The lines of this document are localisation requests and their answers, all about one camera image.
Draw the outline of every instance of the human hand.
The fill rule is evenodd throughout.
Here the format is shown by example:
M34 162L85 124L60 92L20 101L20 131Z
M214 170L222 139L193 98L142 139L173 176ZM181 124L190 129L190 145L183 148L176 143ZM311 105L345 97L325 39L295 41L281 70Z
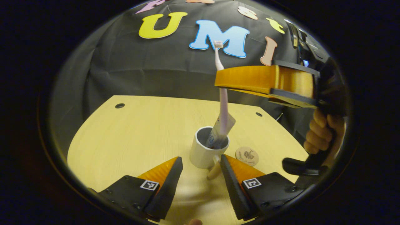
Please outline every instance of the human hand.
M335 140L329 127L336 132ZM338 115L328 115L327 117L319 110L314 111L314 117L310 122L310 130L307 132L304 149L311 154L318 153L319 150L325 151L329 147L329 142L333 141L331 152L323 165L331 166L336 153L339 151L346 124L344 119Z
M203 225L203 222L199 219L192 219L188 225Z

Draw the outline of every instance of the letter m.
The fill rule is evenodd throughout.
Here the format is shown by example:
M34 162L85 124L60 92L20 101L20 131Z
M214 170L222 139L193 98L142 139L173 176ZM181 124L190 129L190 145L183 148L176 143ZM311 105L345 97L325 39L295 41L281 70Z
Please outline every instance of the letter m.
M243 27L232 26L222 33L221 29L214 21L197 20L196 23L199 25L199 30L197 32L195 41L190 43L190 48L201 50L208 49L208 44L206 44L208 37L214 50L215 40L220 40L224 44L229 41L228 46L224 48L224 53L239 58L246 57L246 53L244 52L244 40L250 31L244 29Z

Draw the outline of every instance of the yellow letter u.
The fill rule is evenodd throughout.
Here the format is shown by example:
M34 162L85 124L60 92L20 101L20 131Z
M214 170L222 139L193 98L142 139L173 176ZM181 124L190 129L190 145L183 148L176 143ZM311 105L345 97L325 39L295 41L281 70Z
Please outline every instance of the yellow letter u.
M186 16L186 12L171 12L168 14L171 19L168 26L163 30L154 30L158 18L163 17L163 14L155 14L143 18L143 24L139 29L139 36L142 38L163 38L171 35L176 31L182 17Z

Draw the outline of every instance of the wooden coaster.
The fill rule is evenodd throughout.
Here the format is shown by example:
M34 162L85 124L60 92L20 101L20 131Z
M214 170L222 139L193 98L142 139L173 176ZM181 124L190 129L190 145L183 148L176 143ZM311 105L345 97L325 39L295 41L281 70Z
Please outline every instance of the wooden coaster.
M236 159L249 166L255 166L258 163L258 154L249 147L240 147L236 150Z

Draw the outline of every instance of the wooden table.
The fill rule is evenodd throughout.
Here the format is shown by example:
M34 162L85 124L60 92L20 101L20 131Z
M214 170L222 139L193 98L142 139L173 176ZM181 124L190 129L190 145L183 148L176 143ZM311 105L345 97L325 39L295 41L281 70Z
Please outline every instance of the wooden table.
M125 106L115 108L119 103ZM235 157L239 147L251 147L260 158L256 169L265 174L278 172L295 182L297 176L282 169L282 159L304 161L308 155L303 147L260 107L229 103L228 109L236 124L225 154ZM181 156L183 171L175 198L160 224L184 224L193 218L206 225L242 224L233 211L223 175L208 181L208 170L189 160L195 132L213 126L218 114L219 102L215 101L113 96L75 134L68 165L81 182L100 192L124 175L137 177Z

